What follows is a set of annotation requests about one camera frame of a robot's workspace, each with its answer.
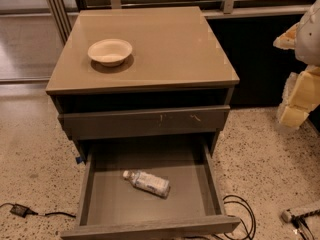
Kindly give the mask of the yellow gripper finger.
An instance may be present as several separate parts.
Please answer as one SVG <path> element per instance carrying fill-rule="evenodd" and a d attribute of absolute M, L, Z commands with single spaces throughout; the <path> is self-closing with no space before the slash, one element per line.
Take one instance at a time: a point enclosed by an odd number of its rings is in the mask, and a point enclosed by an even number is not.
<path fill-rule="evenodd" d="M 308 65 L 299 74 L 291 72 L 285 82 L 277 121 L 298 129 L 320 105 L 320 67 Z"/>
<path fill-rule="evenodd" d="M 283 50 L 294 50 L 297 28 L 298 24 L 291 26 L 286 32 L 274 40 L 273 46 Z"/>

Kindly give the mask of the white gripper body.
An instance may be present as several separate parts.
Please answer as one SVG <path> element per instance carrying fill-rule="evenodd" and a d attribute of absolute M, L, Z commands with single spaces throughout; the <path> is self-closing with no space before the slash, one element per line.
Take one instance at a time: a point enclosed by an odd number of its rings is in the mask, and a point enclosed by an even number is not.
<path fill-rule="evenodd" d="M 316 0 L 299 21 L 295 56 L 305 64 L 320 65 L 320 0 Z"/>

